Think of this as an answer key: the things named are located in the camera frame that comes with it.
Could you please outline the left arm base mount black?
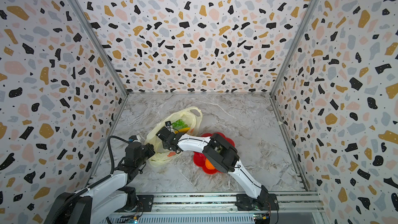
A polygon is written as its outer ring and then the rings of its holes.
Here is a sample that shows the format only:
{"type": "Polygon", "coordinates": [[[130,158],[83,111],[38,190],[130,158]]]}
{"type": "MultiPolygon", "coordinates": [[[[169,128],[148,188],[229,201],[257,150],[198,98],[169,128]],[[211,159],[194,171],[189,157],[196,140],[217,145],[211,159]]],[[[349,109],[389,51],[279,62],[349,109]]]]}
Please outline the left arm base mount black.
{"type": "Polygon", "coordinates": [[[141,214],[151,212],[154,203],[154,195],[137,195],[135,200],[128,200],[127,204],[115,211],[123,214],[141,214]]]}

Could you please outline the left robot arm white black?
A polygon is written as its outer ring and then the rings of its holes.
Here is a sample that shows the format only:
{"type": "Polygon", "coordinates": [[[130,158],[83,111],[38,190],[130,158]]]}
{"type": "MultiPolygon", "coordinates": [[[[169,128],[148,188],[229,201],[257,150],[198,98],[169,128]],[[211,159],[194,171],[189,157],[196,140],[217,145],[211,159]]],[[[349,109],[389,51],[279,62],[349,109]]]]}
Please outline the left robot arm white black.
{"type": "Polygon", "coordinates": [[[139,174],[149,158],[155,155],[153,145],[131,142],[125,156],[112,172],[74,193],[60,194],[52,205],[46,224],[98,224],[115,211],[142,211],[136,190],[128,184],[139,174]]]}

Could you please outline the yellow banana toy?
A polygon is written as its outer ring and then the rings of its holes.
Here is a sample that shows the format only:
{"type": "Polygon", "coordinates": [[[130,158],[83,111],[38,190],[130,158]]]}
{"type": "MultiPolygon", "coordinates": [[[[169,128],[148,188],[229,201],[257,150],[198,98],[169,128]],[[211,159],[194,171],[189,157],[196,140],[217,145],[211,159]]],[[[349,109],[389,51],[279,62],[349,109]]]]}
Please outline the yellow banana toy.
{"type": "Polygon", "coordinates": [[[175,129],[175,133],[188,133],[190,131],[190,128],[182,128],[180,130],[175,129]]]}

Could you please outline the green grapes bunch toy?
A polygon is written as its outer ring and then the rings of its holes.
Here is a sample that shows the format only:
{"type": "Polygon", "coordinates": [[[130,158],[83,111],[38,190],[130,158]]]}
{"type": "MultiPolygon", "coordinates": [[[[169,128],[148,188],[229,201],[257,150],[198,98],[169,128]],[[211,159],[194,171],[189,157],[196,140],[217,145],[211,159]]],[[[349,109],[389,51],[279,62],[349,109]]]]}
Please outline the green grapes bunch toy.
{"type": "Polygon", "coordinates": [[[180,130],[188,127],[188,124],[186,124],[182,119],[178,119],[175,122],[172,123],[173,128],[180,130]]]}

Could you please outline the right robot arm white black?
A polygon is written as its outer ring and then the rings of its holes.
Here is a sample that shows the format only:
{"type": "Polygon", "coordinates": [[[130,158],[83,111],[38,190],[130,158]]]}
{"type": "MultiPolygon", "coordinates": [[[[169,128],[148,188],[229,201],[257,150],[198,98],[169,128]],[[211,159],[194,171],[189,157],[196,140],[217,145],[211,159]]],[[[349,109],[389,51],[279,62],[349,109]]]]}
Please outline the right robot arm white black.
{"type": "Polygon", "coordinates": [[[162,141],[164,149],[170,151],[193,151],[202,153],[206,159],[221,173],[232,176],[244,189],[244,194],[236,195],[239,211],[277,211],[278,200],[275,194],[269,193],[244,167],[237,149],[222,135],[215,133],[209,137],[196,137],[183,133],[174,133],[163,127],[156,137],[162,141]]]}

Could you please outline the red flower-shaped plate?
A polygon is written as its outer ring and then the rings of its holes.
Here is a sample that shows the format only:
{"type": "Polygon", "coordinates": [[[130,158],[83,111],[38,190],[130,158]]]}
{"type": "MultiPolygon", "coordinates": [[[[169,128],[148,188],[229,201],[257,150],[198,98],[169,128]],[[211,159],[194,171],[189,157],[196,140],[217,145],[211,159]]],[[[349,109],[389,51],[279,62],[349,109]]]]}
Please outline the red flower-shaped plate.
{"type": "MultiPolygon", "coordinates": [[[[206,138],[206,137],[211,137],[214,133],[204,133],[201,135],[201,137],[206,138]]],[[[232,139],[226,137],[223,133],[221,132],[217,132],[216,134],[219,134],[220,136],[222,136],[225,140],[227,140],[233,147],[235,147],[235,143],[232,139]]],[[[207,158],[205,157],[205,155],[203,155],[202,153],[198,153],[198,152],[194,152],[193,155],[193,162],[197,167],[202,168],[202,170],[209,175],[213,175],[216,173],[219,173],[219,171],[215,168],[214,170],[209,170],[205,167],[205,160],[207,158]]]]}

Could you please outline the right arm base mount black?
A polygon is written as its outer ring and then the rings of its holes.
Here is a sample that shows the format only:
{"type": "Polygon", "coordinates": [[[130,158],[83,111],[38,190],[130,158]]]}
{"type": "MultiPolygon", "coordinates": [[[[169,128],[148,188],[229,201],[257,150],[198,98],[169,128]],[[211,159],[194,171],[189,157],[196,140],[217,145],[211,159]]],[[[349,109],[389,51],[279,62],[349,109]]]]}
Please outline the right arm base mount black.
{"type": "Polygon", "coordinates": [[[275,194],[266,193],[260,199],[253,199],[246,194],[236,195],[235,205],[239,211],[278,211],[279,204],[275,194]]]}

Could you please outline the cream plastic bag orange print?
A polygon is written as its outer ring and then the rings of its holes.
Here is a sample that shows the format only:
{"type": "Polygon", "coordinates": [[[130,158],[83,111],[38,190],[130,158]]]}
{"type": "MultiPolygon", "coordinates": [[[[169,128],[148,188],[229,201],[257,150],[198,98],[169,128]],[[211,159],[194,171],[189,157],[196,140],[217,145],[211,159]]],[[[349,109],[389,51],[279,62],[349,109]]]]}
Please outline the cream plastic bag orange print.
{"type": "Polygon", "coordinates": [[[162,141],[156,136],[156,133],[165,126],[166,121],[173,123],[178,119],[182,119],[186,124],[188,124],[190,131],[187,134],[197,135],[203,120],[203,114],[197,107],[189,107],[179,112],[172,113],[159,122],[155,128],[149,132],[146,137],[145,144],[152,144],[154,147],[155,155],[149,159],[149,163],[153,167],[163,166],[179,156],[176,152],[164,149],[162,141]]]}

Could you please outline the orange fruit toy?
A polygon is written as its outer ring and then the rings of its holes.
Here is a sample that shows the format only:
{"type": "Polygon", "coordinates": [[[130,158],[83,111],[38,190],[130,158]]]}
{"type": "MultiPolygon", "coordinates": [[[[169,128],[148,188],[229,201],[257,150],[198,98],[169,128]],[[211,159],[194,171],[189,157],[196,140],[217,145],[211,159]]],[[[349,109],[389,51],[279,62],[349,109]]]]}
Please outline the orange fruit toy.
{"type": "Polygon", "coordinates": [[[208,159],[205,160],[205,167],[209,170],[215,169],[215,167],[212,165],[212,163],[208,159]]]}

